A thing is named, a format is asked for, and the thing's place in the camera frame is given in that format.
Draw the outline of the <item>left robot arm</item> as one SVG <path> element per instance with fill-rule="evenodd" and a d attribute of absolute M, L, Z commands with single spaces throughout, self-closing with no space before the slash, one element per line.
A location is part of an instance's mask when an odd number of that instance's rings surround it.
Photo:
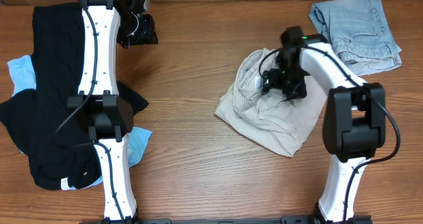
<path fill-rule="evenodd" d="M 104 186 L 103 223 L 140 223 L 128 164 L 134 126 L 131 104 L 116 80 L 116 46 L 157 44 L 150 0 L 78 0 L 85 27 L 83 74 L 67 99 L 70 118 L 86 130 L 96 150 Z"/>

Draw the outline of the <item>beige khaki shorts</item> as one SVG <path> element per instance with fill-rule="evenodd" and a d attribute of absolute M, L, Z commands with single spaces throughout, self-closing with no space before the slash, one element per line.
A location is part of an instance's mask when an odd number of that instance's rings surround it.
<path fill-rule="evenodd" d="M 315 127 L 327 96 L 314 78 L 305 78 L 307 96 L 286 100 L 281 90 L 263 95 L 263 70 L 276 66 L 270 50 L 256 50 L 244 59 L 233 84 L 220 98 L 215 114 L 237 132 L 265 148 L 292 157 Z"/>

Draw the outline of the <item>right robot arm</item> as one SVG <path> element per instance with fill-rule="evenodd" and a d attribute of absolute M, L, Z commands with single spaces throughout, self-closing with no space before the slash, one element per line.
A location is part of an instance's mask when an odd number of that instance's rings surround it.
<path fill-rule="evenodd" d="M 355 215 L 354 200 L 362 174 L 385 142 L 385 91 L 367 83 L 338 59 L 322 34 L 304 35 L 300 26 L 280 36 L 273 51 L 277 68 L 260 70 L 262 94 L 282 91 L 286 100 L 305 98 L 312 77 L 327 96 L 323 143 L 330 153 L 325 190 L 312 215 L 284 215 L 281 223 L 372 223 L 369 215 Z"/>

